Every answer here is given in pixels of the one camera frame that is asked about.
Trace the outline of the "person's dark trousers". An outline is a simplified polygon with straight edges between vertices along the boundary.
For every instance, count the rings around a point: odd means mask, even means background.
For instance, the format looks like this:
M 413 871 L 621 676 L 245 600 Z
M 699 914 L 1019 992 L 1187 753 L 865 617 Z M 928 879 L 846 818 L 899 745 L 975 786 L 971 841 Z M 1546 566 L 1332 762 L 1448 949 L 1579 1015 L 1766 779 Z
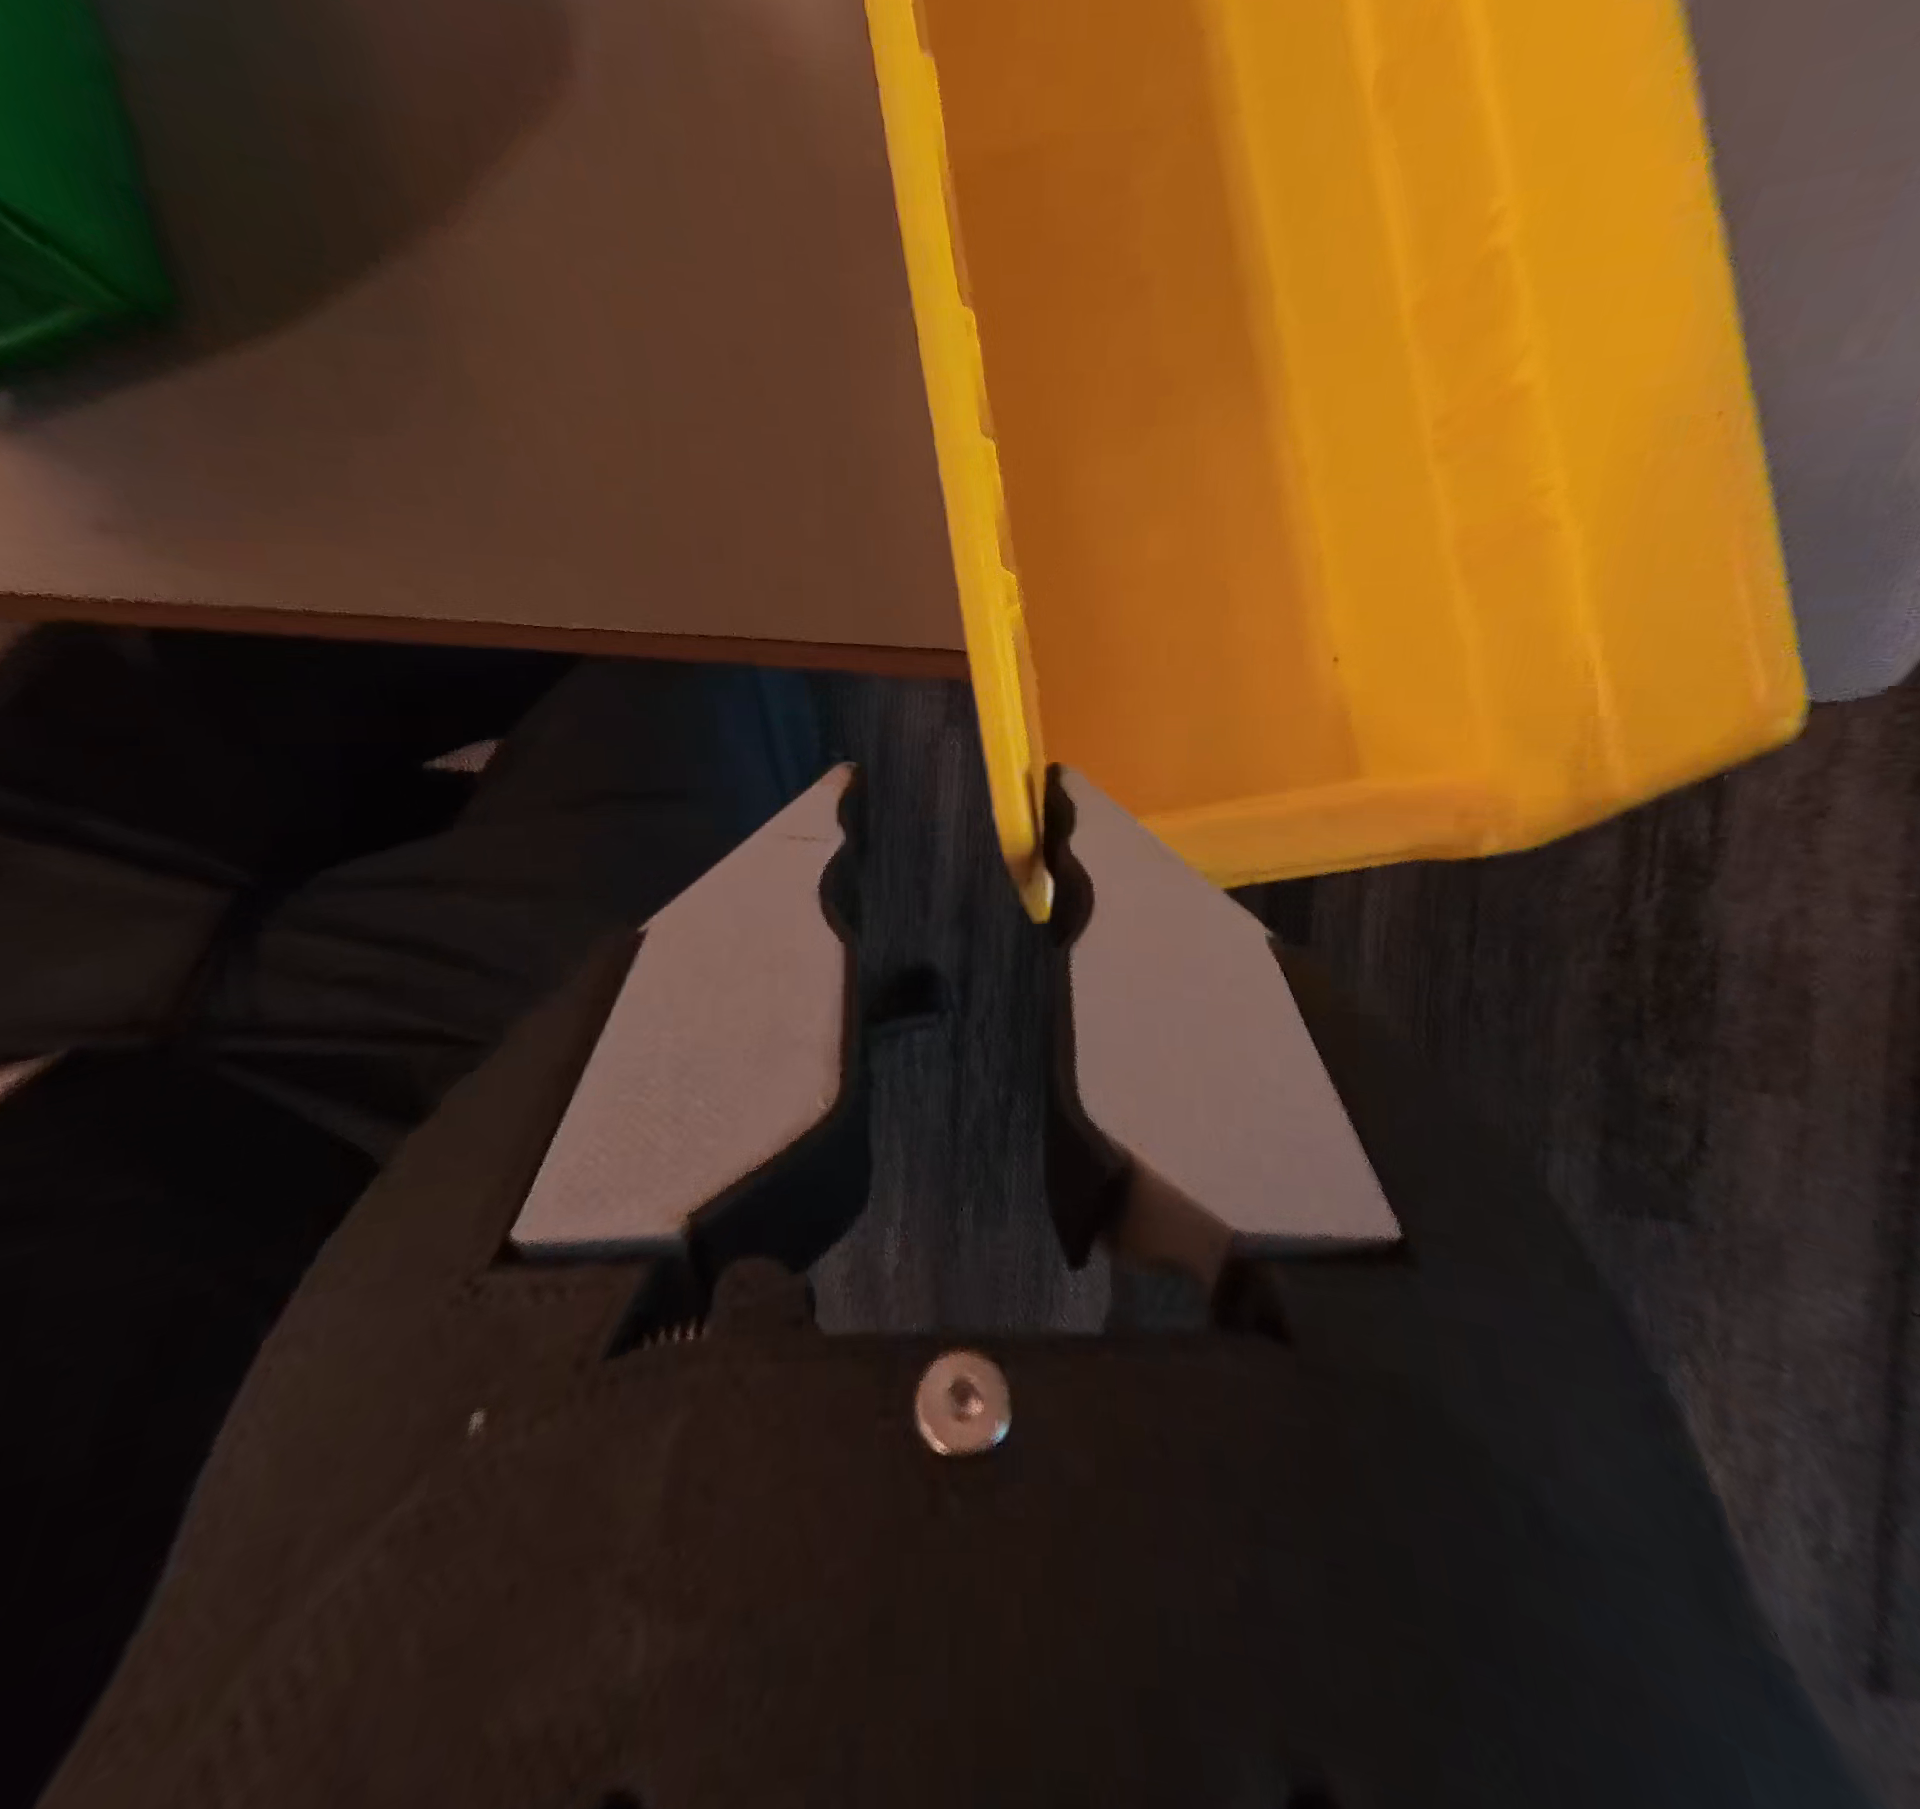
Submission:
M 39 627 L 6 658 L 6 1410 L 227 1410 L 372 1170 L 826 771 L 815 683 Z

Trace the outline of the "yellow plastic bin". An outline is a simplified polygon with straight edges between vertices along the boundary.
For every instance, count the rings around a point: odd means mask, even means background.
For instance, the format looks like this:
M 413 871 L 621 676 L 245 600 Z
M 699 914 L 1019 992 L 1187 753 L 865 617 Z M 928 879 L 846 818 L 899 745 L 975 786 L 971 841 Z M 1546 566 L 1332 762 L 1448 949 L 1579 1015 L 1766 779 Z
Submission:
M 862 0 L 995 832 L 1492 857 L 1806 720 L 1683 0 Z

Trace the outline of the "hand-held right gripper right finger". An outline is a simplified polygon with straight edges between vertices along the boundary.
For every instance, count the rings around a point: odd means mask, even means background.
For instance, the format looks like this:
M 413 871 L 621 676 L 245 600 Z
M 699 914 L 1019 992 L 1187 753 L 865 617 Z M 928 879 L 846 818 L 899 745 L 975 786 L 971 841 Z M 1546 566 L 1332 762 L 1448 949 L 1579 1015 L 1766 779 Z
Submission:
M 1050 771 L 1064 960 L 1064 1252 L 1332 1259 L 1402 1223 L 1332 1090 L 1285 960 L 1231 890 L 1084 771 Z

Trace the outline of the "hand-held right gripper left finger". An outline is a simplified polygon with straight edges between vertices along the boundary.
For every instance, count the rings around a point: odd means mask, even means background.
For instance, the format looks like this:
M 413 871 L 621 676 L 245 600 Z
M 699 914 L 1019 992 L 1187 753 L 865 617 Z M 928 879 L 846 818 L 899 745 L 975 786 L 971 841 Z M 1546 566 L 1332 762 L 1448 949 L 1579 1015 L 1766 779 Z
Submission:
M 507 1227 L 529 1259 L 815 1259 L 805 1142 L 854 1091 L 854 949 L 826 914 L 854 764 L 644 917 Z

